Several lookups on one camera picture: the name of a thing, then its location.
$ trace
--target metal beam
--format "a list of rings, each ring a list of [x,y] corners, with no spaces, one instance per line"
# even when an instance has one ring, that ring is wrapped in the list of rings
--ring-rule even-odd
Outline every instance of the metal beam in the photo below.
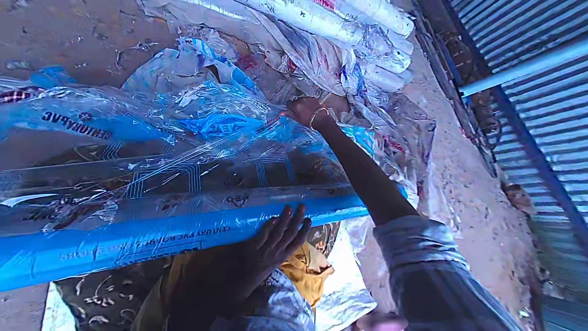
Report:
[[[506,83],[516,78],[540,72],[551,68],[554,63],[565,63],[588,55],[588,38],[581,39],[569,46],[559,48],[553,52],[538,56],[530,61],[517,64],[512,68],[500,71],[482,80],[478,80],[464,87],[459,91],[463,97],[484,91],[488,88]]]

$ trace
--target gray sleeve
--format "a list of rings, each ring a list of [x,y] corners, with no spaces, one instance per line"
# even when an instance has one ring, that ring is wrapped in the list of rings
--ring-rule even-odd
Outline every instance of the gray sleeve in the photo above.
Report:
[[[469,271],[443,223],[406,216],[374,229],[407,330],[522,330]]]

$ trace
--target yellow cloth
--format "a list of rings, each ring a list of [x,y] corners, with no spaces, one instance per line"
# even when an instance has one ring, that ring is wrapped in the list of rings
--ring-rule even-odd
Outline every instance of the yellow cloth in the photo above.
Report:
[[[219,246],[193,253],[179,254],[173,258],[169,273],[165,273],[155,284],[143,302],[131,331],[161,331],[169,316],[172,295],[177,286],[192,282],[194,272],[212,272],[206,267],[213,259],[228,252],[228,246]],[[323,295],[323,283],[335,272],[326,257],[309,243],[303,244],[280,266],[290,278],[302,297],[314,308]]]
[[[335,272],[327,258],[309,243],[304,243],[288,257],[280,270],[290,278],[312,308],[323,296],[325,279]]]

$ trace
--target bracelet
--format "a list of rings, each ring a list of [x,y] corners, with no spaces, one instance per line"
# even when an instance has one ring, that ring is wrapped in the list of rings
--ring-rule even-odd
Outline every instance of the bracelet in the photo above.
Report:
[[[316,115],[319,113],[319,111],[324,110],[327,112],[327,115],[329,114],[329,110],[325,107],[319,107],[315,110],[315,112],[312,113],[312,116],[310,116],[310,122],[308,122],[308,127],[312,130],[312,131],[316,131],[315,128],[312,127],[312,121],[315,120]]]

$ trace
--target wrist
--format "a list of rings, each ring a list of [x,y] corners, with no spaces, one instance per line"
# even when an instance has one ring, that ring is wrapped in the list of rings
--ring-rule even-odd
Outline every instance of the wrist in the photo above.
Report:
[[[312,127],[319,133],[323,133],[324,131],[332,130],[333,128],[338,127],[338,125],[331,116],[327,115],[321,116],[320,118],[315,118],[312,123]]]

